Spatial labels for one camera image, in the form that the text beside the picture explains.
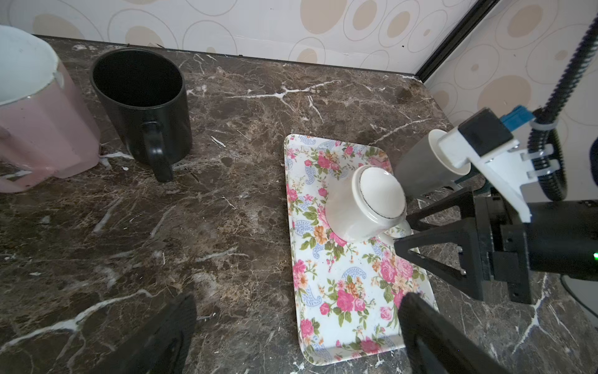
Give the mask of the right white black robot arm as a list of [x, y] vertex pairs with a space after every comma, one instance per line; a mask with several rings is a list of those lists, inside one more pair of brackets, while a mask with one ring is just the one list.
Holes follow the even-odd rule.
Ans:
[[597, 203], [567, 200], [557, 131], [596, 51], [592, 23], [545, 106], [502, 117], [484, 108], [439, 138], [447, 163], [475, 167], [490, 193], [461, 189], [408, 215], [411, 235], [389, 242], [399, 257], [476, 300], [498, 281], [513, 302], [529, 304], [534, 271], [596, 279]]

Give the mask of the white ceramic mug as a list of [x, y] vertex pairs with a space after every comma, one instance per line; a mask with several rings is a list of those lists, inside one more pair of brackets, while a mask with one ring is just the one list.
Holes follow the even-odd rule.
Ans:
[[325, 219], [347, 243], [378, 239], [391, 247], [412, 234], [402, 185], [383, 168], [363, 165], [332, 186]]

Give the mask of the black metal cup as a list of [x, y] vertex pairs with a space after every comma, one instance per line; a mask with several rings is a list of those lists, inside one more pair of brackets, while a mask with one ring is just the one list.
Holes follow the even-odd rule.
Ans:
[[121, 48], [94, 62], [90, 82], [129, 153], [158, 182], [171, 182], [173, 164], [192, 149], [181, 70], [154, 51]]

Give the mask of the grey ceramic mug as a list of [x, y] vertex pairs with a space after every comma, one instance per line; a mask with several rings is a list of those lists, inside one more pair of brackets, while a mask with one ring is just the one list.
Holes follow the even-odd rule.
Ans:
[[439, 140], [447, 132], [433, 129], [419, 140], [394, 167], [394, 176], [402, 185], [405, 195], [415, 198], [450, 185], [468, 175], [471, 163], [453, 166], [439, 147]]

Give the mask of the pink ceramic mug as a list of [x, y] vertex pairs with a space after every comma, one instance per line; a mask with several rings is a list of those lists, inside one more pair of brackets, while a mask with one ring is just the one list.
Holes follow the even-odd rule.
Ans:
[[28, 173], [1, 180], [21, 193], [99, 162], [101, 132], [55, 50], [11, 26], [1, 28], [1, 159]]

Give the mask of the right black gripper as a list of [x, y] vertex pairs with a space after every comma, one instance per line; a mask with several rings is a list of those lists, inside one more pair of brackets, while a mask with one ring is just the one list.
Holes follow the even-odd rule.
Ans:
[[[452, 208], [459, 211], [459, 221], [425, 222]], [[483, 299], [484, 287], [501, 282], [510, 301], [531, 304], [526, 226], [501, 196], [474, 198], [472, 188], [461, 189], [408, 214], [406, 220], [414, 233], [395, 241], [399, 257], [472, 299]]]

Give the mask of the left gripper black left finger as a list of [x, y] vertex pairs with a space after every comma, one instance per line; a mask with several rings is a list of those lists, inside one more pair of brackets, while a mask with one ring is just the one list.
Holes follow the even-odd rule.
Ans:
[[195, 332], [196, 302], [179, 295], [149, 319], [92, 373], [181, 373]]

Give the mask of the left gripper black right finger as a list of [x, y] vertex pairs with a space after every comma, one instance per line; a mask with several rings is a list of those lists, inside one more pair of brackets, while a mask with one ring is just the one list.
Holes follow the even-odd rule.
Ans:
[[507, 373], [416, 293], [403, 297], [400, 328], [413, 373]]

